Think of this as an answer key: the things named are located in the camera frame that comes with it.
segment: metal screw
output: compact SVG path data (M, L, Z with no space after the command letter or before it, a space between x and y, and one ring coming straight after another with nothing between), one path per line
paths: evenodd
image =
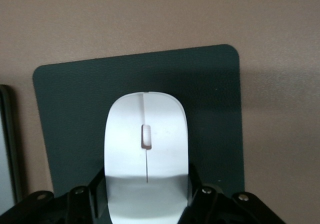
M81 194L85 191L85 188L84 187L79 187L77 189L74 190L74 193L75 194Z
M46 194L41 194L41 195L38 195L36 199L42 200L42 199L46 198L46 196L47 196Z
M204 188L202 188L202 192L204 194L210 194L210 193L212 193L212 189L209 187L204 187Z
M240 194L238 197L241 201L249 201L249 197L246 194Z

